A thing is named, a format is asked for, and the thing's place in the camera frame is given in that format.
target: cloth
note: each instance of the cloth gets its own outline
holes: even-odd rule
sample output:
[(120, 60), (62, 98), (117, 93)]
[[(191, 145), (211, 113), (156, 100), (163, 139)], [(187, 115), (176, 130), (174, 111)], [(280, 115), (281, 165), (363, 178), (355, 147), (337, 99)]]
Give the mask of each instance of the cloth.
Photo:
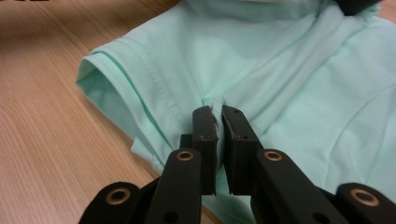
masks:
[[(77, 83), (159, 172), (203, 105), (222, 158), (220, 111), (229, 105), (318, 187), (359, 182), (395, 202), (396, 27), (377, 11), (186, 0), (83, 58)], [(203, 202), (220, 219), (254, 222), (249, 197), (228, 194), (222, 167), (217, 191)]]

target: wooden table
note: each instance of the wooden table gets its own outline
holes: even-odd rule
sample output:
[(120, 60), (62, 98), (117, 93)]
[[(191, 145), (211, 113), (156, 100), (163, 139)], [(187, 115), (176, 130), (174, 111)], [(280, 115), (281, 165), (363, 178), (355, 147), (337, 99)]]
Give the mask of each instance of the wooden table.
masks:
[[(1, 224), (78, 223), (104, 186), (158, 176), (75, 78), (81, 57), (177, 1), (0, 1)], [(220, 222), (204, 209), (203, 223)]]

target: wood grain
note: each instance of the wood grain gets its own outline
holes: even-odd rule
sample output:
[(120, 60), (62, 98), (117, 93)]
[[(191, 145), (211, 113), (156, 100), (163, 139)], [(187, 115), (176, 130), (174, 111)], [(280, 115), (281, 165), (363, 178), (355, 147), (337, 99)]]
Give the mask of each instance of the wood grain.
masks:
[[(82, 95), (92, 49), (177, 0), (0, 2), (0, 223), (78, 223), (104, 186), (158, 176), (132, 141)], [(381, 16), (396, 21), (395, 1)], [(220, 223), (207, 210), (203, 223)]]

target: tabletop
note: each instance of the tabletop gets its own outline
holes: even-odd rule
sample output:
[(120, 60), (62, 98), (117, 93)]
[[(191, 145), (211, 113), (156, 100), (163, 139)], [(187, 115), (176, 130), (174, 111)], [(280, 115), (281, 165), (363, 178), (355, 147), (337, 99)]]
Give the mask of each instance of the tabletop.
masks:
[[(0, 0), (1, 224), (78, 223), (104, 186), (159, 176), (75, 79), (81, 57), (177, 2)], [(396, 0), (382, 6), (396, 21)]]

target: garment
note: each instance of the garment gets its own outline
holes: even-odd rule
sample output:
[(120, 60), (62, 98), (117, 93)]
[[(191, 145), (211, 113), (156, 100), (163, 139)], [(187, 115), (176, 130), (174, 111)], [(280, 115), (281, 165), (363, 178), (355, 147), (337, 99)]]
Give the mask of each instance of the garment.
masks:
[[(359, 182), (396, 201), (396, 27), (370, 7), (345, 17), (332, 1), (186, 0), (84, 57), (77, 83), (159, 172), (210, 105), (244, 112), (264, 147), (286, 152), (330, 192)], [(249, 197), (204, 204), (251, 223)]]

